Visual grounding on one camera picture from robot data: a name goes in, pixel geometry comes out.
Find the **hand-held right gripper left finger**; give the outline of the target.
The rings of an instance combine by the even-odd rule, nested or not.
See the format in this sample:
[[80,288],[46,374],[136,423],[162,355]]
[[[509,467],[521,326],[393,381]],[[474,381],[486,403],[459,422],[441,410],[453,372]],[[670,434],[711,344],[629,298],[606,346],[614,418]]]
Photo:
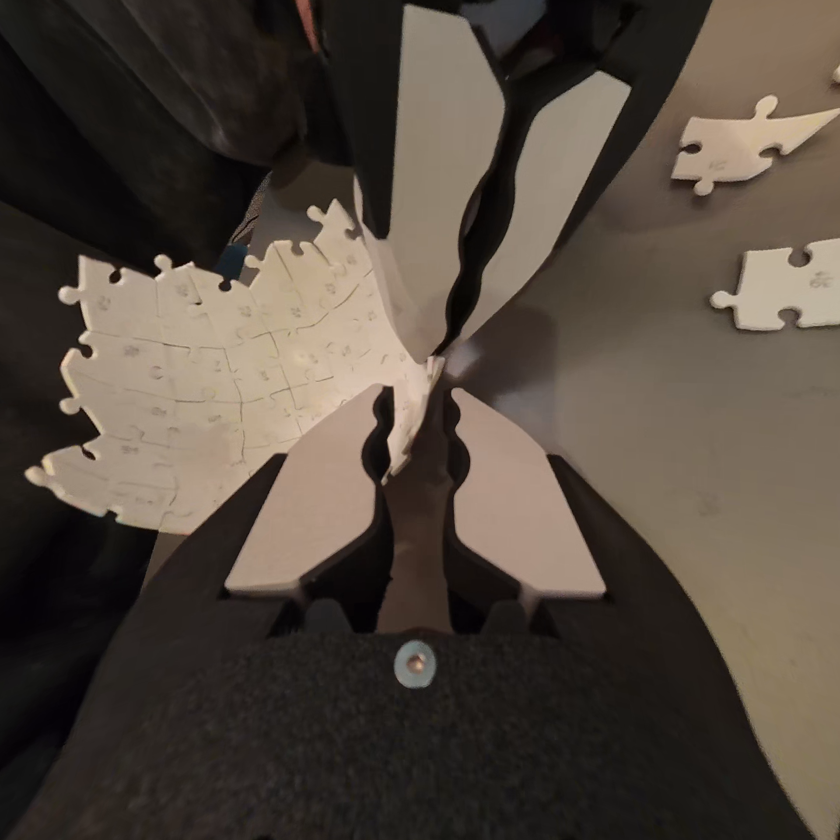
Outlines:
[[373,384],[291,448],[224,583],[230,595],[303,593],[375,522],[391,464],[389,385]]

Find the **person's left forearm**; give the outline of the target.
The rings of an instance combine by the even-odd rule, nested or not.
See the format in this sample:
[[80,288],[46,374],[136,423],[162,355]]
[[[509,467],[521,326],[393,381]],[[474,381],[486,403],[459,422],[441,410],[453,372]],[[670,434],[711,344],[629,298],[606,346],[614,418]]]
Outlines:
[[2,204],[212,268],[299,144],[312,2],[1,2]]

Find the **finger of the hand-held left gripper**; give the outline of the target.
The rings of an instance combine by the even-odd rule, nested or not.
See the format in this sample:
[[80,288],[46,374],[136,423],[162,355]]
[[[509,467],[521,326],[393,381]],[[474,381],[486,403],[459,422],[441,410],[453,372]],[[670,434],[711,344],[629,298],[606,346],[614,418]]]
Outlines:
[[448,335],[466,218],[497,155],[506,100],[461,16],[404,6],[389,229],[362,224],[385,315],[415,361]]
[[602,70],[546,70],[513,89],[451,312],[453,346],[519,294],[550,257],[631,87]]

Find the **partly built colourful puzzle ball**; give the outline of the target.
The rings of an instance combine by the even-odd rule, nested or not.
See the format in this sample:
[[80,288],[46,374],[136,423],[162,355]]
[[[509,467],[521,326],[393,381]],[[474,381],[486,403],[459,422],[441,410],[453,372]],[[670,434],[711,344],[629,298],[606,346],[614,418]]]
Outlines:
[[393,388],[385,477],[402,470],[445,367],[415,362],[386,315],[368,250],[334,199],[313,242],[270,243],[250,285],[154,259],[147,276],[81,255],[62,303],[85,323],[59,371],[98,435],[26,479],[92,515],[189,534],[273,455],[370,385]]

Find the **group of white puzzle pieces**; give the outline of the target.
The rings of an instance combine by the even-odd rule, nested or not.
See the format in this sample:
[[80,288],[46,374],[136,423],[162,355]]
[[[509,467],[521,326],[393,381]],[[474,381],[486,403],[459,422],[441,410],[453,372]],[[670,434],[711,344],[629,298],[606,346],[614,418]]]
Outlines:
[[[671,179],[691,182],[696,197],[719,184],[743,183],[772,165],[766,152],[786,156],[838,119],[838,108],[777,118],[779,100],[758,100],[748,119],[690,118],[681,135]],[[766,333],[785,327],[782,313],[794,314],[798,329],[839,325],[839,240],[829,238],[802,249],[805,262],[792,263],[792,247],[751,249],[741,257],[737,286],[716,290],[708,301],[729,310],[734,327]]]

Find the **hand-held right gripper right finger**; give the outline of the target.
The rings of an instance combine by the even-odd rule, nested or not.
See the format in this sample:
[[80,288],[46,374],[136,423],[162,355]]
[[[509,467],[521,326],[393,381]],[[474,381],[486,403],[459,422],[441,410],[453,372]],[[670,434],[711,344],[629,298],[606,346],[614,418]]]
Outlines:
[[465,599],[600,599],[606,584],[548,453],[496,409],[455,388],[449,586]]

